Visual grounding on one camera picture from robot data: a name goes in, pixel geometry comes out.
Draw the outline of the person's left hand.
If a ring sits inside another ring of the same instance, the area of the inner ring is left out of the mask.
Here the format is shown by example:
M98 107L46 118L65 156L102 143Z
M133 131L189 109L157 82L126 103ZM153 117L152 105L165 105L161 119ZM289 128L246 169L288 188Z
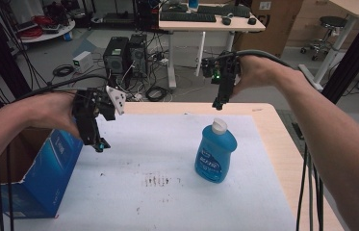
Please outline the person's left hand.
M73 91L58 91L35 95L18 102L26 127L64 130L79 139L80 134L72 117Z

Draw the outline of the blue cardboard box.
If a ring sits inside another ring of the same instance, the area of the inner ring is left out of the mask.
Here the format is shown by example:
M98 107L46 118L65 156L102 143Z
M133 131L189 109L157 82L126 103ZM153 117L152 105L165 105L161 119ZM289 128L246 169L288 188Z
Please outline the blue cardboard box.
M0 156L0 208L14 218L57 215L83 142L61 130L26 129Z

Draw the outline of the black keyboard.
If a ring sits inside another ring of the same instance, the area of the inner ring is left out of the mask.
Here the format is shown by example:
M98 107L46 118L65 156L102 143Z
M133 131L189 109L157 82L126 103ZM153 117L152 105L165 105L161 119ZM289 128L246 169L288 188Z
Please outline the black keyboard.
M186 22L216 22L213 14L208 13L175 13L161 12L159 19L161 21L186 21Z
M236 17L250 18L250 8L246 6L207 6L200 5L197 9L198 13L210 13L214 15L228 15L232 13Z

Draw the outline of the light wooden standing desk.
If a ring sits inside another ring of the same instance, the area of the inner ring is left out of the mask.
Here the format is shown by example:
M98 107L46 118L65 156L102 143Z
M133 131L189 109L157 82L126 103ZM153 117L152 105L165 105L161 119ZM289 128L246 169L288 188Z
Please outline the light wooden standing desk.
M323 90L321 80L327 70L332 66L332 62L340 52L344 41L353 29L355 23L359 20L359 0L328 0L332 6L338 7L346 14L345 17L336 15L326 15L320 18L321 27L326 29L322 38L311 39L305 44L300 52L305 54L307 50L313 50L312 56L315 61L321 52L324 52L324 57L321 67L318 72L313 75L309 69L300 64L298 68L304 73L306 79L318 91Z

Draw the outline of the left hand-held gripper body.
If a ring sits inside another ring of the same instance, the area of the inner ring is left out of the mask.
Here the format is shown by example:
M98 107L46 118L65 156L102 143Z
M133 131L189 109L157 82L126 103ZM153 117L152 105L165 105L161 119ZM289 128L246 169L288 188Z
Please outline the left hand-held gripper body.
M126 102L124 91L106 86L103 90L88 88L78 90L73 102L72 113L76 119L95 119L103 115L107 121L122 116Z

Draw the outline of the black computer tower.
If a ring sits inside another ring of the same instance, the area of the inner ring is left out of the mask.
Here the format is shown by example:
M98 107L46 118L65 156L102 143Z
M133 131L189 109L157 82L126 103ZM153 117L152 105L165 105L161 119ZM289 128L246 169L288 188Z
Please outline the black computer tower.
M127 37L111 37L103 54L107 73L123 74L128 67Z
M147 36L144 34L134 34L128 42L129 54L132 62L132 74L135 78L147 76Z

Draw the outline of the black round stool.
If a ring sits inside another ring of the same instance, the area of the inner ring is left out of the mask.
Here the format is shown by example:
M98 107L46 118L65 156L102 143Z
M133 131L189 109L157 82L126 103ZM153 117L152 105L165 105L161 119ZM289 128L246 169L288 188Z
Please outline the black round stool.
M322 16L320 18L320 26L325 29L322 38L311 39L306 45L300 48L300 53L305 54L308 50L312 50L312 60L316 61L319 53L327 55L332 49L333 44L329 41L331 37L338 36L346 26L347 20L339 16Z

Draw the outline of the round white table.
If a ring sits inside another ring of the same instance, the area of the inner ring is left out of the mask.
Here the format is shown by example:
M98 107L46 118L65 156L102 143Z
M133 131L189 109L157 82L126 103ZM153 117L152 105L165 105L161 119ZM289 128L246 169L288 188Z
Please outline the round white table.
M36 26L34 28L18 33L18 38L23 43L34 43L55 38L62 38L65 41L73 39L72 30L75 27L75 21L70 20L67 25L58 25L53 30L44 30Z

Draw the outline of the person's right hand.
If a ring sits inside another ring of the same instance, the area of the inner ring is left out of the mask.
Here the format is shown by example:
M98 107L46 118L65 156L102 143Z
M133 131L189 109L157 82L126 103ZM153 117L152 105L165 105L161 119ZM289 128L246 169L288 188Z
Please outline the person's right hand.
M240 80L233 89L234 95L248 88L271 86L284 93L299 87L301 74L298 71L268 58L243 56L240 58L240 66Z

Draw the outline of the white desk with legs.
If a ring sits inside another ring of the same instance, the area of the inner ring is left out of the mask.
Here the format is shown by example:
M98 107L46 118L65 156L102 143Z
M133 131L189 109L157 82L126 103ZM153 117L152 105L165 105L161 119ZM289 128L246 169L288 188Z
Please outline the white desk with legs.
M233 41L237 32L250 33L250 32L263 32L266 27L260 22L253 14L250 17L256 18L255 25L249 25L247 23L249 18L234 16L229 26L223 25L221 18L215 15L216 22L186 22L186 21L161 21L159 19L159 28L168 31L168 64L167 64L167 82L170 90L177 88L176 75L174 68L174 48L173 48L173 34L179 32L201 32L202 39L199 44L198 63L196 71L199 71L201 65L202 51L205 44L205 38L207 32L227 32L227 41L225 49L231 51L233 47Z

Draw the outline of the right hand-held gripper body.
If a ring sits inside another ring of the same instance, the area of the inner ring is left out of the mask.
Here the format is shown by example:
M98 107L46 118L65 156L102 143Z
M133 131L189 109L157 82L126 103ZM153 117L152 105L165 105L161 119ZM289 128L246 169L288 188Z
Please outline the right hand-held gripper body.
M237 54L223 51L217 57L208 57L201 60L202 74L210 78L215 85L234 85L236 75L240 72Z

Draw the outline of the white table mat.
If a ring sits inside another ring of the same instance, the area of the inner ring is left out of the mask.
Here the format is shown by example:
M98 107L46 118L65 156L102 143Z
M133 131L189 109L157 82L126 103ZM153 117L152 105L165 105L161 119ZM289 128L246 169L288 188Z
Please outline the white table mat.
M295 218L253 118L224 115L237 140L221 183L194 169L212 115L97 119L111 147L82 146L57 215L17 231L294 231Z

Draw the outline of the small white power unit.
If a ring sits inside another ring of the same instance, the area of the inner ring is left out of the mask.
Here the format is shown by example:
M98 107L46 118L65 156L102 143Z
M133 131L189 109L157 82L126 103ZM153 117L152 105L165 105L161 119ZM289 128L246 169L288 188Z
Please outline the small white power unit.
M84 51L72 59L75 70L78 73L84 73L93 67L92 54Z

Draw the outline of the black equipment rack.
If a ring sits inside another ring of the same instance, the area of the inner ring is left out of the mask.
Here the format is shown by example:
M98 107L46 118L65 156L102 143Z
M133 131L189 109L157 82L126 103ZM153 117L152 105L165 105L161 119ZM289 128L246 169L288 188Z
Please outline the black equipment rack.
M136 22L141 31L157 31L159 29L160 0L135 0L137 12Z

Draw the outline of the blue detergent bottle white cap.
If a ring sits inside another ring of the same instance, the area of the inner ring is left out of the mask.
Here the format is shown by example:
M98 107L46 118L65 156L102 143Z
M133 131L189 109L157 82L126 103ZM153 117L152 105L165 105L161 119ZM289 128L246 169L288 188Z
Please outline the blue detergent bottle white cap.
M231 154L237 145L226 122L215 118L213 123L202 131L201 143L194 161L196 173L210 182L221 183L228 173Z

